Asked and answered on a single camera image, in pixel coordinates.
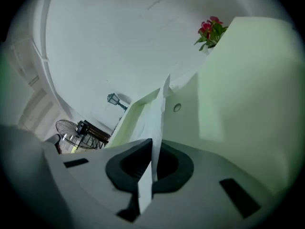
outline white bathroom wall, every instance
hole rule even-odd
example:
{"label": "white bathroom wall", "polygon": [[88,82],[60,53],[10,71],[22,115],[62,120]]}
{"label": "white bathroom wall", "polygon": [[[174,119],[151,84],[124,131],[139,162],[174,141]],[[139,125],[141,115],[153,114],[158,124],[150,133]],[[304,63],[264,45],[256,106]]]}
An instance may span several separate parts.
{"label": "white bathroom wall", "polygon": [[205,67],[166,98],[163,139],[220,154],[283,191],[304,164],[304,66],[290,23],[235,18]]}
{"label": "white bathroom wall", "polygon": [[212,15],[229,25],[235,16],[281,14],[266,13],[265,2],[52,0],[46,49],[55,89],[82,116],[113,129],[123,110],[109,105],[107,94],[135,100],[169,71],[175,80],[203,65],[206,55],[193,45],[201,22]]}
{"label": "white bathroom wall", "polygon": [[16,69],[21,77],[32,86],[37,82],[38,75],[33,65],[30,48],[31,9],[31,0],[26,0],[16,12],[2,49],[11,67]]}
{"label": "white bathroom wall", "polygon": [[[32,132],[41,141],[45,141],[58,134],[56,122],[62,119],[70,120],[41,88],[28,101],[18,122],[18,128]],[[61,140],[60,147],[63,154],[69,154],[73,145]]]}
{"label": "white bathroom wall", "polygon": [[17,125],[33,89],[0,53],[0,123]]}

